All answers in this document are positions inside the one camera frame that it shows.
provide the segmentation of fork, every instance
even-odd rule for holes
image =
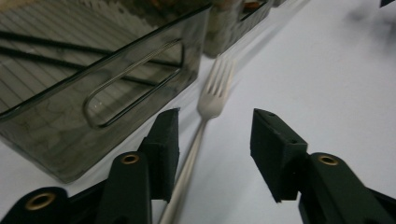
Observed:
[[[218,117],[225,105],[233,77],[233,69],[234,62],[222,56],[218,56],[212,66],[197,106],[201,116],[201,124],[192,141],[189,154],[175,185],[172,199],[163,212],[160,224],[177,223],[190,184],[192,170],[206,124],[210,119]]]

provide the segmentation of white table surface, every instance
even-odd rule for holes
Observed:
[[[369,188],[396,198],[396,3],[289,0],[226,52],[237,60],[230,98],[206,126],[181,223],[302,223],[298,202],[275,203],[253,159],[253,108],[278,114],[308,144],[347,162]],[[180,107],[180,164],[213,63],[163,110]],[[74,195],[136,150],[154,118],[78,181],[62,185],[0,143],[0,218],[24,194],[59,186]],[[164,202],[153,201],[156,223]]]

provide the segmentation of black plastic part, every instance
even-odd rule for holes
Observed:
[[[95,223],[151,223],[149,164],[144,153],[127,152],[114,159]]]
[[[70,63],[70,62],[66,62],[66,61],[62,61],[62,60],[58,60],[58,59],[49,58],[46,56],[41,56],[38,54],[27,53],[27,52],[23,52],[21,50],[9,49],[9,48],[5,48],[5,47],[0,47],[0,54],[7,55],[10,57],[22,58],[22,59],[30,60],[30,61],[36,61],[36,62],[40,62],[40,63],[46,63],[46,64],[52,64],[52,65],[56,65],[56,66],[67,67],[67,68],[76,69],[76,70],[80,70],[80,69],[83,69],[86,67],[85,65],[81,65],[81,64],[77,64],[77,63]]]
[[[179,157],[178,108],[162,112],[138,151],[148,158],[151,199],[169,202],[175,183]],[[93,223],[106,181],[102,181],[70,198],[72,224]]]
[[[396,200],[390,198],[388,195],[368,189],[375,196],[376,200],[384,207],[384,209],[390,214],[393,220],[396,222]]]
[[[310,155],[300,211],[306,224],[391,224],[388,212],[341,159]]]
[[[15,33],[6,32],[6,31],[0,31],[0,39],[19,41],[22,43],[29,43],[29,44],[37,44],[37,45],[46,46],[46,47],[80,50],[85,53],[96,53],[96,54],[101,54],[101,55],[107,55],[107,54],[112,53],[111,50],[96,49],[96,48],[61,42],[61,41],[39,38],[39,37],[35,37],[35,36],[30,36],[30,35],[20,35],[20,34],[15,34]]]
[[[380,7],[384,7],[389,5],[391,2],[394,2],[395,0],[381,0],[381,4],[379,5]]]
[[[255,109],[250,138],[256,162],[277,203],[295,200],[307,143],[276,114]]]
[[[94,222],[105,184],[106,181],[104,180],[69,199],[70,224],[90,224]]]
[[[37,189],[20,198],[1,224],[66,224],[70,219],[68,205],[64,189]]]
[[[179,157],[178,108],[164,111],[157,117],[137,151],[148,157],[151,199],[169,202]]]

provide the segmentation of screw hole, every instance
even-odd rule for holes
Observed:
[[[330,156],[320,156],[318,159],[327,165],[338,165],[338,161]]]
[[[132,164],[139,161],[139,156],[137,155],[126,155],[122,157],[121,162],[124,164]]]
[[[52,203],[55,197],[56,195],[52,192],[38,194],[26,203],[25,208],[29,211],[39,210]]]

